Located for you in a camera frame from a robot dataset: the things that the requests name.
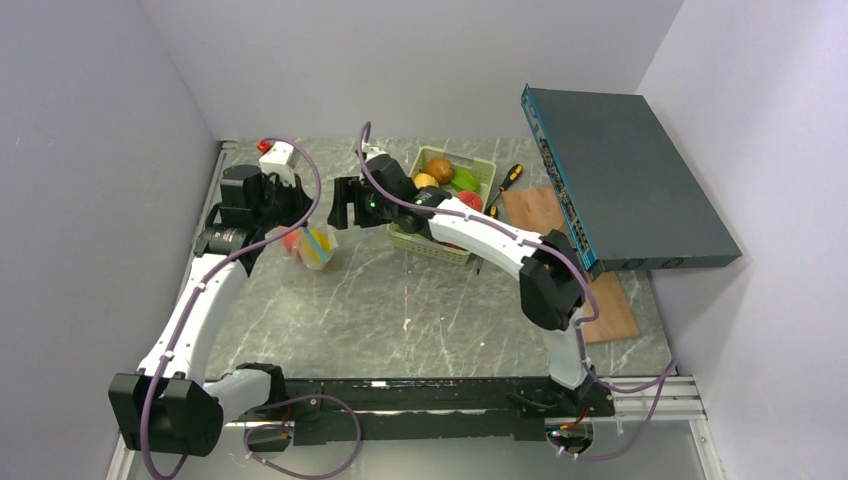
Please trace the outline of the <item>red orange mango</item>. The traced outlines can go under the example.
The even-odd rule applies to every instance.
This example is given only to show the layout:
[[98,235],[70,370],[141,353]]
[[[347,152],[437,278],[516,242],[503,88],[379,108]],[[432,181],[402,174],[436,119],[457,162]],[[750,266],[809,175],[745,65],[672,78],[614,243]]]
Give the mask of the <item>red orange mango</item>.
[[301,243],[302,229],[298,228],[281,238],[281,244],[287,256],[299,257],[299,246]]

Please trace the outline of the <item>clear zip top bag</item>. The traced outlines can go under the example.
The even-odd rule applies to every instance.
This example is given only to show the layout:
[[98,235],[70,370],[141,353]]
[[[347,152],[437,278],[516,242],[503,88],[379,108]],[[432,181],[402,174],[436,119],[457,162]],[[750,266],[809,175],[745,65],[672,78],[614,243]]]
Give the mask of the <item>clear zip top bag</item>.
[[327,227],[300,227],[283,236],[281,243],[287,256],[310,270],[325,268],[339,248],[334,231]]

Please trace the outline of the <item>yellow green starfruit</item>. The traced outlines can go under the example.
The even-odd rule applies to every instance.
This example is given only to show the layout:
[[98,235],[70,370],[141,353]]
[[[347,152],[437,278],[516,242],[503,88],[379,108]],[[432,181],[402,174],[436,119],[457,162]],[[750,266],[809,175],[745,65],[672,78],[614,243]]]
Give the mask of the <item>yellow green starfruit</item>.
[[308,269],[321,270],[330,260],[332,249],[326,228],[302,228],[299,259]]

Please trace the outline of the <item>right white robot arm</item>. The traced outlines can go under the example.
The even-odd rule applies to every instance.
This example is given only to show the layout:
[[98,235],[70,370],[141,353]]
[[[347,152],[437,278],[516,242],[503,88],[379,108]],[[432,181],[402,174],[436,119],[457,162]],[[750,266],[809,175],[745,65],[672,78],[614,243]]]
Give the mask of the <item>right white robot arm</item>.
[[519,284],[524,316],[542,329],[548,351],[551,401],[574,415],[585,407],[589,362],[574,314],[588,284],[571,245],[553,230],[521,230],[485,216],[438,187],[418,188],[386,153],[367,158],[358,176],[338,177],[327,222],[343,230],[394,224],[410,234],[457,246],[492,263]]

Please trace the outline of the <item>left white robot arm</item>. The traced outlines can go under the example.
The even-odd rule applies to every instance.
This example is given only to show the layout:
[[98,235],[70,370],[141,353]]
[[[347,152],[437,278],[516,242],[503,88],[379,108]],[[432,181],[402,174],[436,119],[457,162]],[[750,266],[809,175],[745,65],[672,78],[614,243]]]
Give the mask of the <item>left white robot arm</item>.
[[219,192],[160,338],[136,371],[116,374],[108,390],[120,434],[136,451],[207,456],[226,423],[249,410],[272,420],[287,406],[278,366],[248,363],[213,382],[206,373],[215,339],[267,234],[305,225],[315,204],[288,167],[229,167]]

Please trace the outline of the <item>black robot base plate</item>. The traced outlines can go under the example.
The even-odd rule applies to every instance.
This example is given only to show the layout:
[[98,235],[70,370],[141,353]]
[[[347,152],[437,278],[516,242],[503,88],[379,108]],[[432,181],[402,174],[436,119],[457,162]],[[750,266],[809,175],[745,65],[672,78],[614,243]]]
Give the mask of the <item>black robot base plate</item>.
[[506,437],[543,441],[558,423],[612,418],[609,390],[576,392],[546,376],[288,379],[293,407],[247,411],[247,421],[285,421],[297,446],[335,441]]

